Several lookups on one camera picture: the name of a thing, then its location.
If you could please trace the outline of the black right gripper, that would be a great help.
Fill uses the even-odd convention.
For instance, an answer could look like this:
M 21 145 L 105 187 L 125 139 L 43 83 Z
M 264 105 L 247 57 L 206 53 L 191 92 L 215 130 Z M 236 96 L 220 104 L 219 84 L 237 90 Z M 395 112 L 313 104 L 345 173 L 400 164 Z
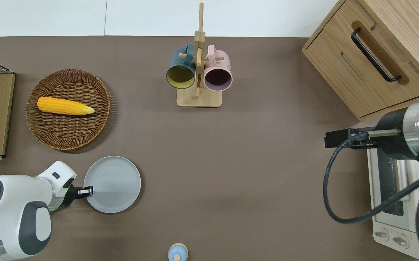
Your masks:
M 342 144 L 342 142 L 344 142 L 348 138 L 360 134 L 362 132 L 368 132 L 372 130 L 373 128 L 347 128 L 335 130 L 333 132 L 326 132 L 324 137 L 324 147 L 339 147 L 339 145 Z M 369 138 L 362 138 L 361 140 L 350 142 L 348 145 L 346 145 L 346 147 L 351 148 L 352 150 L 373 149 L 377 148 L 377 143 L 370 140 Z

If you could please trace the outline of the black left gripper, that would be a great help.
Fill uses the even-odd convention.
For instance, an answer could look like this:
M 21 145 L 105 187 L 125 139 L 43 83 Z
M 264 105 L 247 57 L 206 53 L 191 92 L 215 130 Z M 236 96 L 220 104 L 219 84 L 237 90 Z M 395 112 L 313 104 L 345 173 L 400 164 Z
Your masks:
M 70 185 L 61 203 L 61 208 L 69 206 L 74 200 L 82 199 L 83 196 L 92 196 L 92 195 L 93 195 L 93 186 L 80 188 L 80 187 L 74 187 L 73 185 Z

